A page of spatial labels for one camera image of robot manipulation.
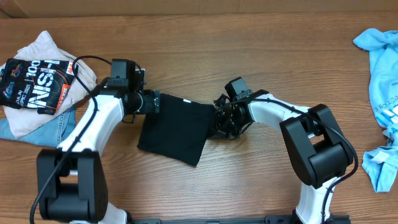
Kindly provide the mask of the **light blue t-shirt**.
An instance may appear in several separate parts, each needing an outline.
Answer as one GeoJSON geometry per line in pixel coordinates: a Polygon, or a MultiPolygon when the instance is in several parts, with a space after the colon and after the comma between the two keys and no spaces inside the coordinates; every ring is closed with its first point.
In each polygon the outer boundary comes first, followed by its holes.
{"type": "Polygon", "coordinates": [[[376,193],[389,192],[397,177],[397,31],[370,28],[353,43],[369,52],[369,101],[387,138],[385,146],[364,153],[362,167],[376,193]]]}

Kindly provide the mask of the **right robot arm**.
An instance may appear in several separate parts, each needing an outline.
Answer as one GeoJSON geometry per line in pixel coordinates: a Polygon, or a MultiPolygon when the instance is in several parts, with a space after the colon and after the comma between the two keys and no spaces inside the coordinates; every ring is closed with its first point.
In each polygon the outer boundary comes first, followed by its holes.
{"type": "Polygon", "coordinates": [[[329,107],[295,106],[265,90],[221,95],[214,101],[212,130],[221,139],[237,140],[252,123],[281,132],[292,168],[301,180],[300,199],[290,215],[268,215],[265,223],[351,223],[347,215],[333,215],[335,187],[353,175],[358,157],[344,137],[329,107]]]}

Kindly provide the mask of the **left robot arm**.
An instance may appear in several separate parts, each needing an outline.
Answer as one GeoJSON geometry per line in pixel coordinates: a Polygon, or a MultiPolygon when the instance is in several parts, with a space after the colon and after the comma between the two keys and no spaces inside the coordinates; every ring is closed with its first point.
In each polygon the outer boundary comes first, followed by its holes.
{"type": "Polygon", "coordinates": [[[146,90],[146,71],[132,60],[114,58],[110,77],[88,90],[89,105],[69,137],[36,160],[38,194],[29,221],[133,223],[128,211],[109,202],[101,155],[125,116],[158,113],[160,93],[146,90]]]}

